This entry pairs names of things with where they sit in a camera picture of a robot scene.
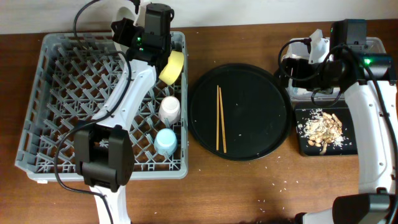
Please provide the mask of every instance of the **light blue cup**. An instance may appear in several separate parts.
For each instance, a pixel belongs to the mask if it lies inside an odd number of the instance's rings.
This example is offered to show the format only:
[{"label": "light blue cup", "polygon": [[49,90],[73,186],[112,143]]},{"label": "light blue cup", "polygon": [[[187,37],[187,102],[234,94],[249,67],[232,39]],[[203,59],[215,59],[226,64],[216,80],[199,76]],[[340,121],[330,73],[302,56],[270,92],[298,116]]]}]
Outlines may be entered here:
[{"label": "light blue cup", "polygon": [[177,149],[177,137],[173,130],[169,128],[160,130],[156,135],[154,147],[160,155],[171,156]]}]

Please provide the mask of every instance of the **white wall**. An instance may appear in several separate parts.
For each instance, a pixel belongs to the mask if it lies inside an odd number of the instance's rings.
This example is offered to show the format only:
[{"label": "white wall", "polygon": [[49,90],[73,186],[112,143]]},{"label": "white wall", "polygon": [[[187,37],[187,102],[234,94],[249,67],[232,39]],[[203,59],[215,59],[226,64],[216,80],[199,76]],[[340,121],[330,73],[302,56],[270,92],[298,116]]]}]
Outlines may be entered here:
[{"label": "white wall", "polygon": [[[109,30],[116,0],[80,17],[80,30]],[[89,0],[0,0],[0,34],[68,31]],[[398,0],[153,0],[175,10],[173,27],[398,18]]]}]

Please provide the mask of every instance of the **black round tray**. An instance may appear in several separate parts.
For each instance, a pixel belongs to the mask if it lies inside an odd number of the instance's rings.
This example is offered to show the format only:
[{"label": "black round tray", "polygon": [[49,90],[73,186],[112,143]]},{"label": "black round tray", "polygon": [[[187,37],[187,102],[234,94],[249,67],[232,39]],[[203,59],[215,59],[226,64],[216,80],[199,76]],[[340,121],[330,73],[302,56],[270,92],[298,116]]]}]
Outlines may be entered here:
[{"label": "black round tray", "polygon": [[[227,153],[216,150],[217,85],[223,96]],[[267,71],[227,64],[202,76],[188,94],[189,128],[199,143],[225,159],[246,161],[266,156],[289,135],[292,106],[285,88]]]}]

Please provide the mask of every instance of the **wooden chopstick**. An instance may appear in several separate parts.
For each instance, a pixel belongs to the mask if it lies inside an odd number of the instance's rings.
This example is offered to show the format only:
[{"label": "wooden chopstick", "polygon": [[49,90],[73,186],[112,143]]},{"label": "wooden chopstick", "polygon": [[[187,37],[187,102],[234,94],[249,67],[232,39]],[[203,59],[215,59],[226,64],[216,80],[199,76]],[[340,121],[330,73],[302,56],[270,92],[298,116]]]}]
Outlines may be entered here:
[{"label": "wooden chopstick", "polygon": [[220,94],[218,91],[218,85],[217,85],[217,140],[216,140],[216,149],[218,151],[220,140]]},{"label": "wooden chopstick", "polygon": [[220,87],[220,108],[221,108],[221,128],[223,130],[223,146],[224,146],[224,153],[226,153],[225,127],[224,127],[224,109],[223,109],[223,97],[221,96],[221,87]]}]

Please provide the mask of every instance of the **dish rack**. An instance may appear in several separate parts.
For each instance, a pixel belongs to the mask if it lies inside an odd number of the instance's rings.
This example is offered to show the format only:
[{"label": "dish rack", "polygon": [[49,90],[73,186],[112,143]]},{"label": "dish rack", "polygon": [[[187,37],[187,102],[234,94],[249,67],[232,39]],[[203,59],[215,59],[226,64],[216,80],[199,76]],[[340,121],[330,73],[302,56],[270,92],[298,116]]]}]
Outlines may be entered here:
[{"label": "dish rack", "polygon": [[[183,33],[171,35],[172,48],[183,52],[185,64],[173,85],[158,81],[138,109],[129,132],[135,157],[131,180],[182,179],[188,172],[187,47]],[[78,38],[96,54],[79,50],[72,33],[49,34],[43,39],[15,161],[15,166],[38,182],[56,181],[56,145],[79,119],[90,119],[100,110],[123,72],[119,56],[99,55],[116,51],[112,33],[84,33]],[[177,135],[178,148],[169,158],[158,154],[152,145],[157,132],[166,128],[158,117],[160,102],[166,96],[175,96],[181,102],[181,119],[169,127]],[[63,181],[83,180],[76,174],[74,163],[70,138],[58,158],[57,169]]]}]

